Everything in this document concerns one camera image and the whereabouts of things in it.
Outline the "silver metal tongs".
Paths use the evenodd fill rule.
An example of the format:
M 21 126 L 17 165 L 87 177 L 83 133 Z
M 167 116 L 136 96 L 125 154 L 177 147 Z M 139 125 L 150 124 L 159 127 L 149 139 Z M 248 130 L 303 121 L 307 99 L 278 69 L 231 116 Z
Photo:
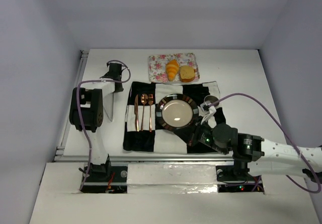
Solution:
M 103 98 L 103 107 L 108 117 L 108 120 L 112 122 L 113 114 L 114 114 L 114 94 L 113 93 L 110 93 Z

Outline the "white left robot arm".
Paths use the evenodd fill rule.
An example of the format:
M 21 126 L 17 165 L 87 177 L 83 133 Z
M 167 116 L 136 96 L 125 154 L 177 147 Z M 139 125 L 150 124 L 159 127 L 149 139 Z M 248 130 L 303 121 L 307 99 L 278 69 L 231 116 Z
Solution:
M 94 79 L 81 81 L 72 91 L 69 122 L 82 132 L 88 142 L 87 165 L 80 168 L 82 184 L 86 182 L 107 182 L 111 178 L 111 163 L 100 127 L 104 120 L 103 101 L 108 95 L 123 91 L 123 83 L 131 78 L 129 67 L 119 61 L 107 62 L 108 72 Z

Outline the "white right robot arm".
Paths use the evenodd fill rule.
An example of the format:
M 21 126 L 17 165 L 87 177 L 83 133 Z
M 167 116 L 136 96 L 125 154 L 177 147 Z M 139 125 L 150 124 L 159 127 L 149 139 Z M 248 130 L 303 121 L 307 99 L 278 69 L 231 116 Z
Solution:
M 225 123 L 210 128 L 196 122 L 175 129 L 174 134 L 189 147 L 201 143 L 220 154 L 232 155 L 232 165 L 216 169 L 220 182 L 245 182 L 252 177 L 274 174 L 299 176 L 321 183 L 321 147 L 293 147 L 239 133 Z

